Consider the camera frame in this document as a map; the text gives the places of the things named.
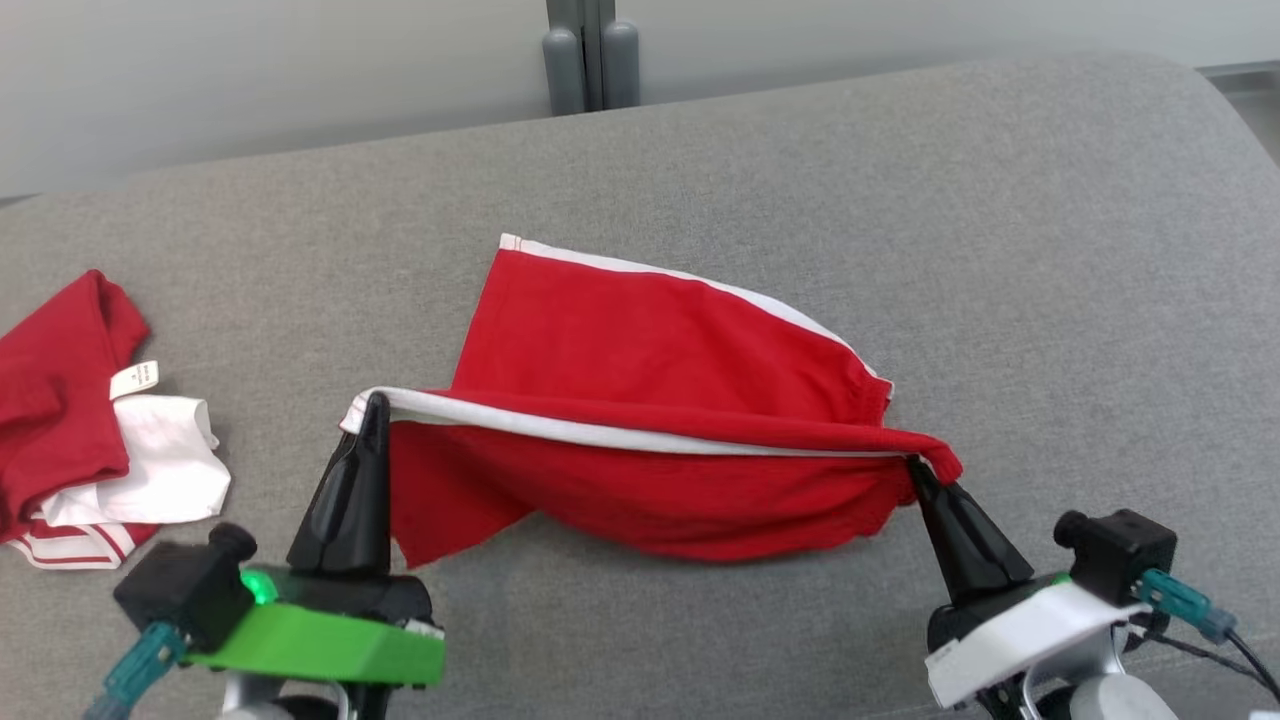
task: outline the folded red shirt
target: folded red shirt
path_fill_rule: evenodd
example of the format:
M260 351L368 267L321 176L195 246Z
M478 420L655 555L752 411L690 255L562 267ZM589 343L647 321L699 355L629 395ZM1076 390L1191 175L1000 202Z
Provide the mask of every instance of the folded red shirt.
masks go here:
M532 510L641 551L735 561L878 532L943 483L941 441L884 428L892 383L813 319L686 273L503 236L448 391L393 407L392 528L410 565Z
M40 501L124 475L111 375L147 337L133 302L90 270L0 337L0 542L38 568L118 568L154 525L50 528Z

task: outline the white trim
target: white trim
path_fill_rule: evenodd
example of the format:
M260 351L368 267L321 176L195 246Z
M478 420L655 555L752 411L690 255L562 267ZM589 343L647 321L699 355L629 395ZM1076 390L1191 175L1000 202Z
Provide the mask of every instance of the white trim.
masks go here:
M872 377L887 382L890 384L890 397L893 396L892 380L881 378L878 374L876 374L876 370L873 370L870 365L863 361L861 356L854 352L854 348L850 347L849 343L844 341L844 338L828 331L827 328L822 327L820 324L818 324L817 320L814 320L809 315L805 315L804 313L796 310L795 307L787 305L786 302L769 297L768 295L760 295L754 290L746 290L744 287L710 281L690 273L681 273L680 270L668 270L664 268L655 268L653 265L645 265L643 263L618 260L617 258L605 258L603 255L590 255L588 252L579 252L576 250L552 247L550 245L543 245L541 242L525 240L520 236L511 233L502 233L502 238L498 241L498 249L512 250L515 252L524 252L526 255L535 255L538 258L548 258L550 260L562 260L564 263L576 263L579 265L588 265L590 268L598 268L600 270L613 270L616 273L658 273L660 275L680 278L684 281L696 281L708 284L718 291L727 292L732 296L740 297L750 302L751 305L759 307L760 310L768 313L769 315L773 315L774 318L786 320L792 325L804 328L827 340L838 342L850 352L852 352L854 357L858 357L858 361L863 364L863 368L865 368L867 372L872 374Z
M99 530L102 530L106 537L111 538L115 546L120 548L120 560L128 557L128 555L138 547L138 544L133 542L133 536L129 534L129 530L125 530L124 525L119 523L101 523L96 527Z
M115 551L111 546L102 538L100 538L93 530L90 530L82 525L73 525L81 532L78 536L65 536L59 538L37 538L31 533L23 537L29 544L31 551L41 560L63 560L67 557L113 557Z
M40 542L38 538L32 538L31 536L23 536L23 538L27 542L31 542L33 539ZM78 538L58 538L58 539L78 539ZM44 553L44 551L41 551L41 557L36 557L35 555L32 555L31 548L28 548L27 544L23 543L20 539L12 539L6 544L15 547L18 552L20 552L27 559L27 562L31 562L32 565L40 568L41 570L114 570L120 566L120 559L115 557L114 552L102 553L101 560L88 560L84 562L44 562L41 561L41 559L54 559L55 556L46 555ZM78 557L78 556L93 557L95 553L82 552L74 555L65 555L64 557Z
M360 430L365 407L371 392L381 392L392 404L392 420L408 420L431 425L474 425L526 437L536 437L589 447L636 450L671 455L749 455L778 457L902 457L906 452L858 452L835 450L796 450L791 447L764 447L717 442L672 433L632 430L608 425L556 420L502 410L453 397L398 387L374 387L356 396L339 427L348 432Z

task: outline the couch cushion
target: couch cushion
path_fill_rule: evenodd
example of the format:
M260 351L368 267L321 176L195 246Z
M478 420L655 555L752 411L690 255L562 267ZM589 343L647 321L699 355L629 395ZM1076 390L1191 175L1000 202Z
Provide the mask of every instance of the couch cushion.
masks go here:
M0 210L0 328L90 266L127 288L157 392L209 400L227 518L282 561L351 397L448 384L503 231L810 314L897 383L888 424L952 443L1038 569L1070 561L1064 510L1132 507L1280 661L1280 173L1161 60L946 67L44 196ZM3 552L0 577L4 714L79 712L136 638L123 573ZM922 664L946 593L910 509L836 551L730 566L531 518L421 577L448 671L396 717L950 716ZM1184 716L1267 703L1165 648L1129 667ZM137 716L219 698L186 670Z

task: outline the clothing label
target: clothing label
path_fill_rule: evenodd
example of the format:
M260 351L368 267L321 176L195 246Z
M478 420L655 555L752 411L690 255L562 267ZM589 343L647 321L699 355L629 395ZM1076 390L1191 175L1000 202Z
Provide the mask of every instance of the clothing label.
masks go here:
M156 387L160 382L160 364L155 360L138 363L111 375L111 400Z

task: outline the black cable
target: black cable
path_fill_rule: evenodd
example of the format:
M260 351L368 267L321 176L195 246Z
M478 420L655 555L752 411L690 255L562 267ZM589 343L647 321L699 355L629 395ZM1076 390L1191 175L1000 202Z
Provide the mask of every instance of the black cable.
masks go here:
M1262 678L1262 684L1271 691L1276 702L1280 702L1280 685L1276 684L1275 676L1272 676L1271 671L1267 670L1267 666L1262 664L1262 660L1258 659L1257 655L1253 655L1253 650L1248 646L1248 643L1245 643L1240 635L1235 633L1235 629L1226 630L1226 639L1231 641L1231 644L1235 646L1235 650L1240 651L1240 655L1249 661L1249 665L1253 665L1253 669L1258 671L1258 676Z
M1165 637L1165 635L1162 635L1160 633L1155 633L1155 632L1151 632L1151 630L1147 630L1147 634L1143 635L1143 638L1146 638L1146 639L1148 639L1151 642L1160 643L1160 644L1166 644L1166 646L1169 646L1169 647L1171 647L1174 650L1180 650L1180 651L1185 652L1187 655L1194 655L1196 657L1202 657L1204 660L1212 660L1213 662L1217 662L1219 665L1221 665L1222 667L1226 667L1228 670L1231 670L1234 673L1239 673L1239 674L1242 674L1242 675L1244 675L1247 678L1253 679L1254 683L1262 685L1263 688L1267 687L1266 680L1262 679L1262 675L1258 675L1257 673L1254 673L1253 667L1249 667L1248 665L1236 662L1236 661L1231 660L1230 657L1222 657L1221 655L1219 655L1216 652L1210 652L1210 651L1207 651L1207 650L1204 650L1204 648L1202 648L1199 646L1194 646L1194 644L1190 644L1190 643L1184 643L1183 641L1175 641L1174 638Z

